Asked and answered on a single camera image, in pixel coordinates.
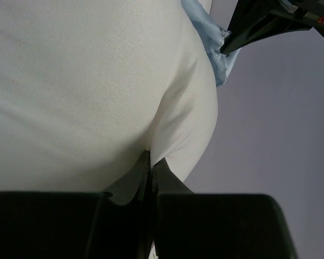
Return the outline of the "light blue pillowcase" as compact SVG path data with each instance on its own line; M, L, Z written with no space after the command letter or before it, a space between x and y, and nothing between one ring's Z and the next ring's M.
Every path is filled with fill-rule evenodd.
M217 25L199 1L181 1L181 6L201 38L219 87L227 81L240 49L229 54L221 52L231 32Z

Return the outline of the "white pillow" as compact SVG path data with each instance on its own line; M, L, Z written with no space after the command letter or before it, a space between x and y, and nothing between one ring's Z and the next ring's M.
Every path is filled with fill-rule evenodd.
M179 1L0 1L0 190L96 192L145 150L184 180L217 115Z

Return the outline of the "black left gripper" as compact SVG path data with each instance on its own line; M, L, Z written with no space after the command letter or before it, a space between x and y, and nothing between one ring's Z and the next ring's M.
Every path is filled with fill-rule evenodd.
M230 54L248 44L283 33L314 28L324 38L324 1L238 1L220 49Z

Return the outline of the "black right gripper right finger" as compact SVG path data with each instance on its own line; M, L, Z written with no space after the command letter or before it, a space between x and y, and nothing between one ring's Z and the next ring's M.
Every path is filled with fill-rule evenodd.
M159 258L297 258L284 213L266 194L199 194L152 168Z

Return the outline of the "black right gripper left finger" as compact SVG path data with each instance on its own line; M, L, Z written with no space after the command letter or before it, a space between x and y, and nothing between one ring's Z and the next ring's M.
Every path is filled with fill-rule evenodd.
M148 258L150 153L102 192L0 191L0 258Z

